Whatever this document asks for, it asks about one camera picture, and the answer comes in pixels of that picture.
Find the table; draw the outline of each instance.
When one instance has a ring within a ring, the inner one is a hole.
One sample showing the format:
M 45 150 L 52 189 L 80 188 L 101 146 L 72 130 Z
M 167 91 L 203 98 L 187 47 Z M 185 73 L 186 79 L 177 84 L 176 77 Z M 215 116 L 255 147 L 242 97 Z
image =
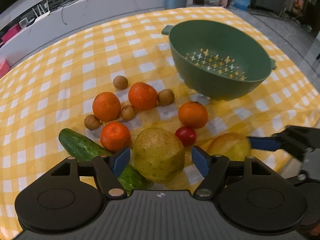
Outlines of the table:
M 208 100 L 185 86 L 168 37 L 161 35 L 165 25 L 190 19 L 219 21 L 244 31 L 276 60 L 278 69 L 242 98 Z M 204 148 L 213 136 L 228 131 L 268 136 L 287 124 L 314 126 L 320 117 L 319 93 L 298 67 L 267 37 L 223 8 L 158 11 L 81 31 L 31 56 L 0 80 L 0 239 L 11 239 L 21 230 L 14 211 L 17 194 L 68 156 L 58 141 L 60 130 L 69 127 L 99 142 L 101 129 L 91 132 L 83 124 L 95 96 L 111 91 L 122 105 L 128 103 L 128 89 L 116 91 L 112 85 L 117 75 L 126 76 L 129 84 L 147 82 L 157 91 L 171 88 L 176 95 L 173 104 L 124 123 L 133 141 L 150 126 L 175 132 L 180 127 L 178 109 L 190 100 L 205 105 L 209 113 L 207 125 L 197 130 L 196 144 Z M 254 155 L 276 171 L 290 158 L 284 151 Z M 156 187 L 192 191 L 201 180 L 188 149 L 184 171 Z

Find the red box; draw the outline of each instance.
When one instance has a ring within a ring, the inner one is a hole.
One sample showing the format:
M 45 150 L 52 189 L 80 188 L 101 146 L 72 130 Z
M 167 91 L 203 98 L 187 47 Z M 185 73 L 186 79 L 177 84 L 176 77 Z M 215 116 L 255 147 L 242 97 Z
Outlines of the red box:
M 11 27 L 5 35 L 2 36 L 2 41 L 7 42 L 10 40 L 14 35 L 16 35 L 21 30 L 21 27 L 19 24 L 16 24 L 15 26 Z
M 0 78 L 7 74 L 10 70 L 9 64 L 5 59 L 0 59 Z

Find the small brown fruit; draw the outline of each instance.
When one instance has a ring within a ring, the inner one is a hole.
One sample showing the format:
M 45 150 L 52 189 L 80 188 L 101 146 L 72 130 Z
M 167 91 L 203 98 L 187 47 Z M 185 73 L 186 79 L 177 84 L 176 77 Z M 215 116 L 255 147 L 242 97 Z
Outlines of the small brown fruit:
M 174 101 L 174 93 L 171 89 L 164 89 L 158 93 L 159 106 L 170 105 Z
M 130 121 L 136 117 L 137 111 L 132 105 L 125 105 L 122 107 L 120 114 L 123 120 Z
M 116 76 L 113 79 L 113 85 L 116 89 L 123 90 L 128 87 L 128 80 L 124 76 Z
M 101 123 L 98 118 L 94 116 L 94 114 L 89 114 L 84 119 L 84 125 L 89 130 L 96 130 L 101 126 Z

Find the green bowl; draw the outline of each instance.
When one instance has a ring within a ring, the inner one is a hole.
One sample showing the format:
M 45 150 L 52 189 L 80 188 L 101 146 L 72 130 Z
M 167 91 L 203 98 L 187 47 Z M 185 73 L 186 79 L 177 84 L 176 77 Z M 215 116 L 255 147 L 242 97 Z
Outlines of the green bowl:
M 226 24 L 192 20 L 175 26 L 167 25 L 162 33 L 169 34 L 173 60 L 185 84 L 211 99 L 232 100 L 242 97 L 260 85 L 275 69 L 275 61 L 259 43 Z M 201 49 L 208 49 L 209 57 L 218 55 L 218 61 L 224 64 L 223 69 L 229 66 L 226 70 L 228 74 L 218 73 L 219 64 L 216 71 L 213 71 L 213 67 L 208 70 L 206 66 L 197 66 L 197 56 Z M 191 59 L 194 52 L 196 60 Z M 234 77 L 230 76 L 237 70 L 231 70 L 233 66 L 230 67 L 230 64 L 233 63 L 234 67 L 244 73 L 244 80 L 236 79 L 238 76 L 234 74 Z

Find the bowl handle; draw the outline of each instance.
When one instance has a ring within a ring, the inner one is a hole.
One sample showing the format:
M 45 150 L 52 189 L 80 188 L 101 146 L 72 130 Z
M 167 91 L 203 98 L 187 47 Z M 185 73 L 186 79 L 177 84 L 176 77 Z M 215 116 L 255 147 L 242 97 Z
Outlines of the bowl handle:
M 169 35 L 169 32 L 172 30 L 173 27 L 174 27 L 174 25 L 168 24 L 163 28 L 161 33 L 164 35 Z
M 272 70 L 277 69 L 276 61 L 273 58 L 270 58 L 270 62 L 271 62 L 271 69 Z

